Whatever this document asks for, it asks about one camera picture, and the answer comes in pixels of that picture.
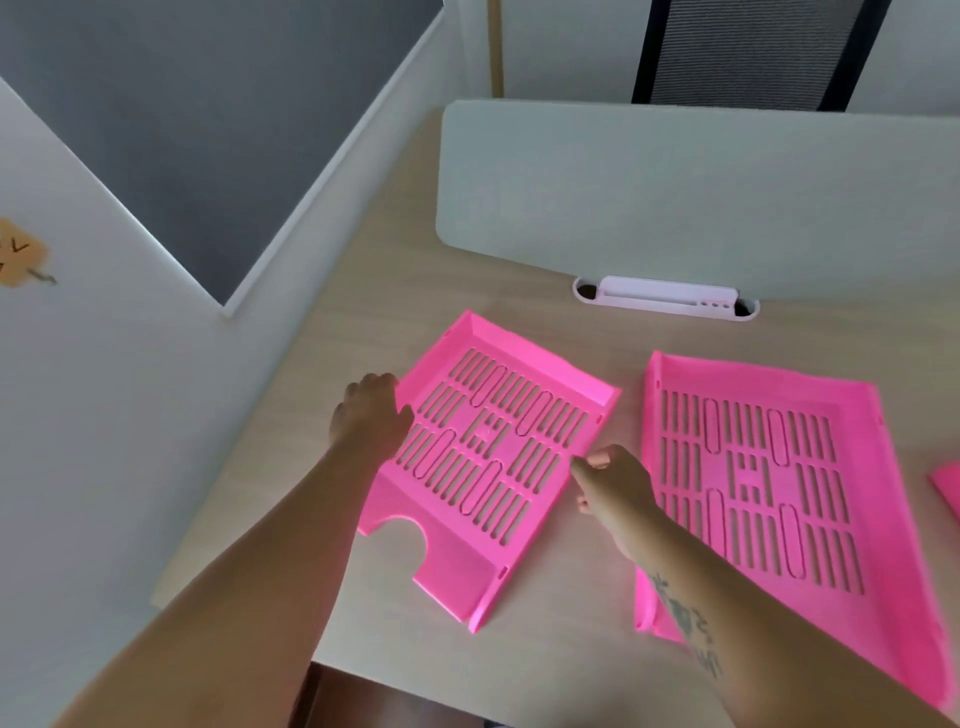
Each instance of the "chair backrest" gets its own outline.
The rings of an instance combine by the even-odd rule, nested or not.
[[[653,0],[633,102],[844,111],[890,0]]]

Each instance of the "forearm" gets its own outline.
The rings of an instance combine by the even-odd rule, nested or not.
[[[334,446],[115,658],[58,726],[285,725],[377,467],[362,447]]]
[[[651,578],[738,728],[952,725],[660,509],[631,518],[624,549]]]

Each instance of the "desk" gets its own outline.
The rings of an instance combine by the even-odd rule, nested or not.
[[[924,479],[960,456],[960,293],[870,305],[764,301],[747,324],[585,305],[567,276],[440,242],[439,147],[437,113],[307,316],[160,578],[156,606],[310,469],[349,381],[402,375],[470,308],[622,387],[599,444],[634,452],[654,349],[878,384],[946,624],[960,635],[960,525]],[[358,537],[315,659],[516,728],[729,724],[679,647],[634,632],[633,566],[576,512],[574,496],[564,492],[475,636],[411,580],[423,557],[415,526],[394,521]]]

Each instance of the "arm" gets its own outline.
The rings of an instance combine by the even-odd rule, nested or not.
[[[737,728],[953,726],[671,521],[624,448],[575,458],[571,471],[581,510],[650,577]]]
[[[351,384],[310,474],[77,697],[56,728],[287,725],[380,465],[413,423],[391,375]]]

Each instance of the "floor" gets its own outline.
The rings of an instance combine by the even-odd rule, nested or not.
[[[483,720],[324,668],[308,728],[482,728]]]

